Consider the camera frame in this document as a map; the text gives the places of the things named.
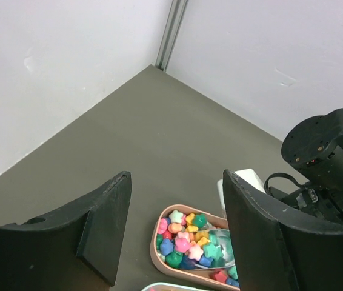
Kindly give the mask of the silver metal scoop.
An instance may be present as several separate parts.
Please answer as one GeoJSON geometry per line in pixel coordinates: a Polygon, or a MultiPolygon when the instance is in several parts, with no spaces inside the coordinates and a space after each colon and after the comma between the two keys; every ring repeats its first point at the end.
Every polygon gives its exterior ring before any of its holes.
{"type": "Polygon", "coordinates": [[[228,229],[204,230],[198,233],[207,235],[208,243],[203,247],[213,247],[209,248],[210,251],[204,250],[201,259],[195,264],[196,269],[229,269],[236,265],[228,229]]]}

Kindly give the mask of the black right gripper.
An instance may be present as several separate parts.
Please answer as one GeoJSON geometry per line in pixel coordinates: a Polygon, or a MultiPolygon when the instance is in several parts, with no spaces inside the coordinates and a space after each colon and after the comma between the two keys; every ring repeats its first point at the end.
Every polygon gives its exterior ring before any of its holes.
{"type": "Polygon", "coordinates": [[[308,181],[300,184],[289,174],[274,173],[270,179],[287,179],[297,190],[287,194],[265,182],[265,193],[306,214],[343,224],[343,108],[296,125],[285,137],[281,155],[308,181]]]}

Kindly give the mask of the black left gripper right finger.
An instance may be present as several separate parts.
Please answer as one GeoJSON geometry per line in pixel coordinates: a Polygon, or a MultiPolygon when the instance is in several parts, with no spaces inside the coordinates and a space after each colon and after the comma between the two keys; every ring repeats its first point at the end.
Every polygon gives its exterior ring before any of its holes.
{"type": "Polygon", "coordinates": [[[343,225],[300,212],[223,173],[242,290],[343,290],[343,225]]]}

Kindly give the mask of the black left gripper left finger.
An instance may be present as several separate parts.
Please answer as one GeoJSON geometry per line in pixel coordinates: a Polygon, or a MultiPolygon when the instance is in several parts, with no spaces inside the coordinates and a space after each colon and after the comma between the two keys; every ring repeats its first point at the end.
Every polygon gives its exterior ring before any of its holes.
{"type": "Polygon", "coordinates": [[[114,286],[131,194],[123,171],[51,212],[0,226],[0,290],[114,286]]]}

